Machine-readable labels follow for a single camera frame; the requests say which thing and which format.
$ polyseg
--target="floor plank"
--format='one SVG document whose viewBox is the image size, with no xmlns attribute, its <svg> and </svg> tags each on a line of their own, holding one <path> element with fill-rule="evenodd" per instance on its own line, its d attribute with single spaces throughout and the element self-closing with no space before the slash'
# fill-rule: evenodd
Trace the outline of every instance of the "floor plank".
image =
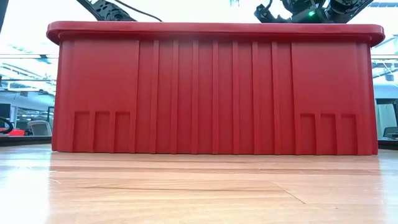
<svg viewBox="0 0 398 224">
<path fill-rule="evenodd" d="M 398 223 L 398 151 L 212 156 L 3 147 L 0 205 L 0 223 Z"/>
</svg>

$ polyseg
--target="wooden floor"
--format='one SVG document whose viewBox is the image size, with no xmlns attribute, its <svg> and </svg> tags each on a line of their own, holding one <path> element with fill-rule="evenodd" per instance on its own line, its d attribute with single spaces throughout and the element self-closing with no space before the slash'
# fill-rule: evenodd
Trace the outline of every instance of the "wooden floor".
<svg viewBox="0 0 398 224">
<path fill-rule="evenodd" d="M 0 223 L 398 223 L 398 151 L 193 156 L 0 148 Z"/>
</svg>

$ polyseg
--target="plastic bin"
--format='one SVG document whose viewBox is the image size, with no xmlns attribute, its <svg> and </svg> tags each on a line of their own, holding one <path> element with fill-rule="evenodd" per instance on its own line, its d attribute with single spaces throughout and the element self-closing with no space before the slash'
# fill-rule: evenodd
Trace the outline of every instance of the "plastic bin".
<svg viewBox="0 0 398 224">
<path fill-rule="evenodd" d="M 54 22 L 53 150 L 377 154 L 376 25 Z"/>
</svg>

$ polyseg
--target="wood grain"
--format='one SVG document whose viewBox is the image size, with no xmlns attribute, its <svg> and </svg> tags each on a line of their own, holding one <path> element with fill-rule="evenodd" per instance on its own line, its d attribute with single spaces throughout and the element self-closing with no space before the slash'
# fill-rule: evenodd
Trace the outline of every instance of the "wood grain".
<svg viewBox="0 0 398 224">
<path fill-rule="evenodd" d="M 0 223 L 398 223 L 398 152 L 64 154 L 0 148 Z"/>
</svg>

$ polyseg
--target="black cable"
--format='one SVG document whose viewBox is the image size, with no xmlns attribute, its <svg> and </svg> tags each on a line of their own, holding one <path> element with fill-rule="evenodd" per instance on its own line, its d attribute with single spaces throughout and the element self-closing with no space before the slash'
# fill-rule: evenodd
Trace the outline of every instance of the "black cable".
<svg viewBox="0 0 398 224">
<path fill-rule="evenodd" d="M 0 131 L 1 134 L 8 134 L 14 129 L 14 126 L 12 125 L 12 123 L 9 120 L 7 120 L 6 118 L 0 117 L 0 121 L 3 121 L 6 124 L 8 124 L 8 129 L 4 130 L 4 131 Z"/>
<path fill-rule="evenodd" d="M 149 14 L 149 13 L 146 13 L 146 12 L 142 12 L 141 10 L 138 10 L 138 9 L 136 9 L 135 7 L 129 6 L 128 4 L 126 4 L 126 3 L 124 3 L 124 2 L 122 2 L 122 1 L 120 1 L 120 0 L 114 0 L 114 1 L 116 1 L 117 3 L 119 3 L 120 5 L 122 5 L 122 6 L 124 6 L 124 7 L 128 7 L 128 8 L 131 9 L 131 10 L 134 10 L 134 11 L 139 12 L 139 13 L 141 13 L 141 14 L 144 14 L 144 15 L 146 15 L 146 16 L 149 16 L 149 17 L 152 17 L 152 18 L 154 18 L 154 19 L 157 19 L 159 22 L 163 22 L 163 21 L 162 21 L 161 19 L 159 19 L 158 17 L 153 16 L 153 15 L 151 15 L 151 14 Z"/>
</svg>

